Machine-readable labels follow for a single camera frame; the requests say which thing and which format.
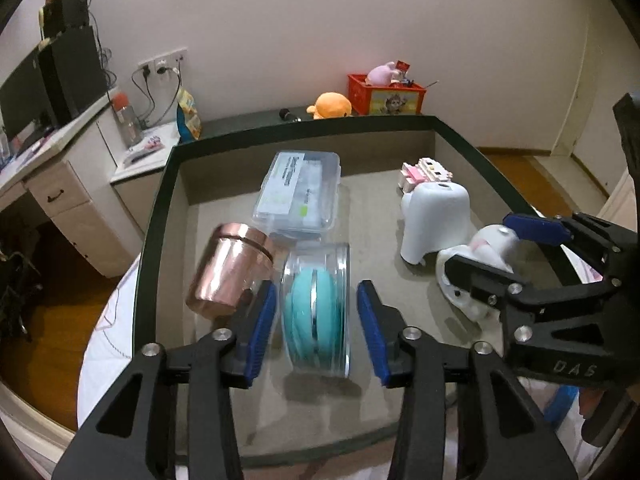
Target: plastic storage box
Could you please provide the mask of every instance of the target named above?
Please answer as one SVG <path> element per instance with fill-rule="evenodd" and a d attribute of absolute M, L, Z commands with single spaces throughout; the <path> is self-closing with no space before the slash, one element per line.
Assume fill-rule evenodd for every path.
<path fill-rule="evenodd" d="M 254 222 L 268 233 L 322 235 L 337 216 L 340 157 L 279 152 L 260 188 Z"/>
<path fill-rule="evenodd" d="M 349 375 L 349 245 L 299 243 L 280 284 L 282 333 L 294 370 Z"/>

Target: pink toy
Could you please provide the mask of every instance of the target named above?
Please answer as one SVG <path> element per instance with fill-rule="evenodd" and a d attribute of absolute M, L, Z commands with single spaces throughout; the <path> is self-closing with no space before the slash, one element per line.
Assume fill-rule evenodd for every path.
<path fill-rule="evenodd" d="M 443 165 L 425 156 L 412 166 L 404 162 L 398 176 L 398 187 L 403 193 L 409 193 L 423 182 L 451 182 L 453 174 L 444 169 Z"/>
<path fill-rule="evenodd" d="M 396 62 L 389 61 L 369 72 L 364 83 L 371 86 L 389 86 L 392 80 L 399 80 L 401 75 L 401 72 L 396 69 Z"/>

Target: copper canister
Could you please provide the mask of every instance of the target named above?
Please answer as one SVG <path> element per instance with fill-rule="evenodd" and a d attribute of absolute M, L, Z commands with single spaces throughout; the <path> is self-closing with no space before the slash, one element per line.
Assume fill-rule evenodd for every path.
<path fill-rule="evenodd" d="M 229 316 L 247 291 L 256 291 L 273 270 L 273 243 L 246 224 L 220 224 L 202 254 L 186 298 L 207 319 Z"/>

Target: red storage crate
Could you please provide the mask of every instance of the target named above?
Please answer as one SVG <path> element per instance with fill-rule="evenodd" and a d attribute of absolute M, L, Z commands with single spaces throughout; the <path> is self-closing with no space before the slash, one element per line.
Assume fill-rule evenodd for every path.
<path fill-rule="evenodd" d="M 422 108 L 427 89 L 411 86 L 369 86 L 366 74 L 349 74 L 348 98 L 359 115 L 415 115 Z"/>

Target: paper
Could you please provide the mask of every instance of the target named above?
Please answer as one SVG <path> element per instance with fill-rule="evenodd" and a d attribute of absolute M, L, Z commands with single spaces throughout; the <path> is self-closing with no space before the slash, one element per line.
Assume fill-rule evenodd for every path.
<path fill-rule="evenodd" d="M 281 152 L 262 189 L 255 211 L 258 214 L 287 215 L 293 202 L 304 153 Z"/>

